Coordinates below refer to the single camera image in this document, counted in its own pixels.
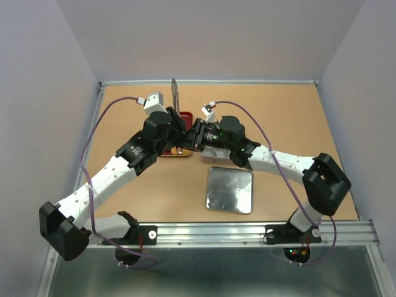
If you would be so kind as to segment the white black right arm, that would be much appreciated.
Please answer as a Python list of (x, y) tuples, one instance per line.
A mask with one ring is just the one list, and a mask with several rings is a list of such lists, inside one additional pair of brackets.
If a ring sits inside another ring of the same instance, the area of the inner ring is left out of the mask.
[(322, 217), (336, 213), (351, 189), (350, 180), (330, 155), (301, 157), (271, 150), (248, 139), (245, 127), (234, 116), (224, 116), (218, 124), (196, 120), (186, 132), (186, 143), (198, 152), (206, 147), (225, 149), (240, 168), (279, 175), (288, 187), (292, 181), (304, 187), (307, 201), (298, 204), (285, 224), (267, 227), (265, 244), (302, 242)]

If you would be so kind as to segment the silver metal tongs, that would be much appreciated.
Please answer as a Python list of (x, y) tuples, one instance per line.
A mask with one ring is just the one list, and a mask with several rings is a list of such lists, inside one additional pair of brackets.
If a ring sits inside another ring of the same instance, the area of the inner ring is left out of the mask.
[(171, 79), (171, 94), (173, 101), (173, 109), (176, 112), (177, 116), (180, 116), (180, 107), (179, 107), (179, 90), (178, 84), (175, 78)]

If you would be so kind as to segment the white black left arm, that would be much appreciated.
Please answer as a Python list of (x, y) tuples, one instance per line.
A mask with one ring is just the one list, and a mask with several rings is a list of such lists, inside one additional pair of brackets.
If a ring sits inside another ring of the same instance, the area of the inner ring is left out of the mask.
[(80, 256), (94, 239), (120, 239), (125, 244), (137, 239), (137, 222), (119, 212), (100, 222), (95, 210), (123, 185), (152, 166), (165, 150), (186, 134), (186, 125), (172, 107), (148, 112), (141, 131), (119, 148), (109, 162), (69, 196), (39, 209), (41, 236), (65, 260)]

